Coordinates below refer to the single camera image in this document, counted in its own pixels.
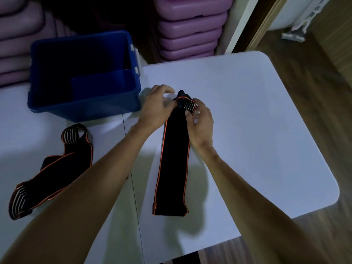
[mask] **floor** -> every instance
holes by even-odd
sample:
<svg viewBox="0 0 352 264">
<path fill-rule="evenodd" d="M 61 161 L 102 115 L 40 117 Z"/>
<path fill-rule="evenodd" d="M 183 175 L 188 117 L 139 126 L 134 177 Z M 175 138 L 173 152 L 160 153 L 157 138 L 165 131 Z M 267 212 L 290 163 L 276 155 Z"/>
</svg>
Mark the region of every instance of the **floor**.
<svg viewBox="0 0 352 264">
<path fill-rule="evenodd" d="M 297 43 L 267 32 L 267 54 L 340 186 L 330 207 L 295 220 L 333 263 L 352 263 L 352 90 L 313 35 Z M 199 251 L 202 264 L 258 263 L 241 237 Z"/>
</svg>

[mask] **forearm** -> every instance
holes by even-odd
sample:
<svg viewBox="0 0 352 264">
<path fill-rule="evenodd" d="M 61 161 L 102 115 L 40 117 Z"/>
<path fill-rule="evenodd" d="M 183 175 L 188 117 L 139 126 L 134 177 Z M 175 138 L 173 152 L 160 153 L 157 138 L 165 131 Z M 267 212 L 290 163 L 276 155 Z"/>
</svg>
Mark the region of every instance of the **forearm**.
<svg viewBox="0 0 352 264">
<path fill-rule="evenodd" d="M 29 223 L 3 263 L 83 263 L 149 135 L 138 125 L 132 127 Z"/>
<path fill-rule="evenodd" d="M 245 182 L 212 147 L 203 146 L 198 152 L 241 235 L 261 263 L 328 263 L 293 220 Z"/>
</svg>

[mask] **finger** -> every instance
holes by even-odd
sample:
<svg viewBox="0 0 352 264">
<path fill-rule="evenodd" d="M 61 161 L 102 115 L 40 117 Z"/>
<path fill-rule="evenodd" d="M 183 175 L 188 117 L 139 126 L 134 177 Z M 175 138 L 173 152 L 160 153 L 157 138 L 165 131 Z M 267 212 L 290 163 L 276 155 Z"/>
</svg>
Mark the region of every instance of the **finger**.
<svg viewBox="0 0 352 264">
<path fill-rule="evenodd" d="M 184 113 L 186 115 L 187 128 L 188 129 L 193 128 L 194 127 L 194 120 L 193 120 L 192 114 L 188 110 L 186 110 Z"/>
<path fill-rule="evenodd" d="M 154 85 L 154 86 L 153 86 L 153 88 L 152 88 L 152 89 L 150 89 L 149 94 L 154 93 L 154 92 L 155 92 L 155 90 L 156 90 L 157 88 L 159 88 L 159 85 Z"/>
<path fill-rule="evenodd" d="M 166 106 L 166 110 L 169 112 L 169 115 L 174 110 L 175 106 L 176 106 L 176 101 L 171 101 L 170 104 Z"/>
<path fill-rule="evenodd" d="M 208 113 L 205 104 L 204 104 L 201 100 L 199 100 L 199 99 L 197 99 L 197 98 L 193 98 L 193 100 L 194 100 L 194 101 L 196 102 L 196 104 L 198 105 L 197 110 L 199 110 L 200 113 Z"/>
<path fill-rule="evenodd" d="M 155 94 L 158 94 L 158 95 L 169 94 L 169 93 L 174 94 L 175 90 L 165 84 L 161 85 L 155 90 Z"/>
<path fill-rule="evenodd" d="M 209 107 L 207 107 L 207 111 L 208 111 L 208 115 L 209 115 L 209 117 L 210 117 L 211 119 L 213 119 L 213 115 L 212 115 L 212 113 L 211 113 L 211 111 L 210 111 Z"/>
</svg>

